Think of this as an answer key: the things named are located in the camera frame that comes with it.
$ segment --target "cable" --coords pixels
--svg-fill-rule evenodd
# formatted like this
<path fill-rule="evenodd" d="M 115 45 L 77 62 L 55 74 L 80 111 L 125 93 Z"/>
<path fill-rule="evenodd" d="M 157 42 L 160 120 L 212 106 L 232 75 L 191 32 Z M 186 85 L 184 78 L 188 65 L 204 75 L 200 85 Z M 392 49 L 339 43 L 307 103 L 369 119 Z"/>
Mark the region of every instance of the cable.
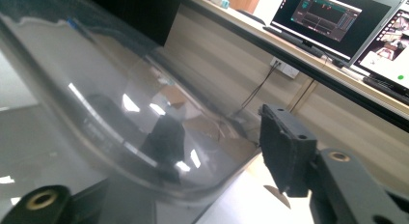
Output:
<path fill-rule="evenodd" d="M 234 116 L 238 115 L 246 106 L 253 100 L 253 98 L 256 96 L 256 94 L 259 92 L 261 89 L 262 85 L 267 81 L 268 77 L 270 77 L 271 73 L 280 65 L 281 63 L 279 61 L 276 61 L 274 65 L 271 67 L 270 71 L 268 74 L 265 76 L 264 80 L 256 87 L 256 89 L 241 103 L 241 107 L 239 110 L 233 113 Z"/>

